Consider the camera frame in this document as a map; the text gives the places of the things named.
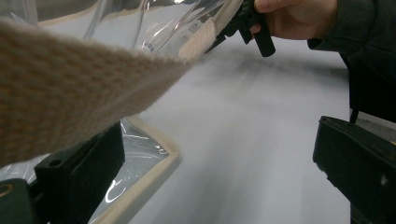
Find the black clamp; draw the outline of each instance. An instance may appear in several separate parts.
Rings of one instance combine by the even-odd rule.
[[[88,223],[125,161],[120,124],[90,141],[52,153],[36,180],[0,182],[1,223]]]
[[[244,39],[245,44],[248,44],[253,39],[250,28],[257,23],[262,27],[261,30],[254,35],[254,39],[259,47],[260,53],[262,54],[262,57],[273,55],[276,49],[271,39],[271,34],[268,30],[264,16],[258,13],[254,8],[254,0],[245,0],[242,3],[231,21],[216,37],[216,41],[210,49],[215,48],[223,42],[226,39],[225,36],[231,37],[238,30]]]

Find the transparent plastic sheet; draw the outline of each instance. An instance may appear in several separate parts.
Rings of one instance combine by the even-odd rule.
[[[126,49],[177,55],[223,4],[224,0],[0,0],[0,15]]]
[[[105,198],[93,213],[90,223],[93,223],[122,193],[134,185],[158,162],[168,157],[168,152],[154,139],[137,129],[126,119],[121,121],[121,130],[125,150],[125,163],[114,178]],[[3,167],[0,169],[0,181],[11,178],[23,178],[28,183],[31,183],[35,180],[35,166],[47,156],[43,155],[30,161]]]

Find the hand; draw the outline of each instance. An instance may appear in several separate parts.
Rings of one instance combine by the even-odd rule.
[[[271,35],[287,39],[323,38],[332,27],[337,0],[255,0],[255,8],[267,22]],[[260,31],[259,24],[250,32]]]

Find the dark jacket sleeve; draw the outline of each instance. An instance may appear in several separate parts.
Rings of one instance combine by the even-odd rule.
[[[311,49],[339,52],[348,68],[396,87],[396,1],[338,0],[333,28]]]

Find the white table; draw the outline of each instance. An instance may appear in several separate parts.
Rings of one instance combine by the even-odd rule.
[[[262,58],[228,39],[141,114],[182,162],[130,223],[349,223],[312,161],[320,116],[348,120],[346,67],[304,41],[275,44]]]

